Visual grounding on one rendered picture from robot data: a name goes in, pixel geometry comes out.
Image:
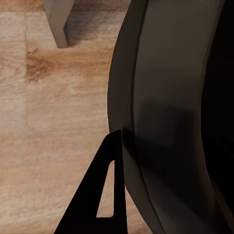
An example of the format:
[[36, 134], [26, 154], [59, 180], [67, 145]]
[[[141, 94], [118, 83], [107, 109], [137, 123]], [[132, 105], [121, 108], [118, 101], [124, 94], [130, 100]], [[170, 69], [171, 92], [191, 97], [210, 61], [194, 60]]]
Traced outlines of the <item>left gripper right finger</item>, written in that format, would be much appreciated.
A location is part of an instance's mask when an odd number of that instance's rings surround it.
[[234, 216], [234, 142], [201, 130], [206, 165]]

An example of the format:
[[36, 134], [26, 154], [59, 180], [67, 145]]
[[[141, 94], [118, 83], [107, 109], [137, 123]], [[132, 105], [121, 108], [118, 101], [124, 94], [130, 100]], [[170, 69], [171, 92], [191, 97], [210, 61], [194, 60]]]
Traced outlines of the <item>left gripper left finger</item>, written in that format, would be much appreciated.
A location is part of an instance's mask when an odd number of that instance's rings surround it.
[[[114, 215], [96, 217], [113, 160]], [[121, 130], [103, 140], [54, 234], [128, 234]]]

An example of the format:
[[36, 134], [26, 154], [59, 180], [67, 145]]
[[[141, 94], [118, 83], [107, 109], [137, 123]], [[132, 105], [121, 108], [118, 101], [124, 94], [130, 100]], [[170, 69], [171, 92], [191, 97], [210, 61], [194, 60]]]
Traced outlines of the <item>cauldron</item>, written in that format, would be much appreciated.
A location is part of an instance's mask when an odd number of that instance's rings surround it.
[[132, 0], [114, 47], [109, 132], [153, 234], [234, 234], [201, 130], [234, 142], [234, 0]]

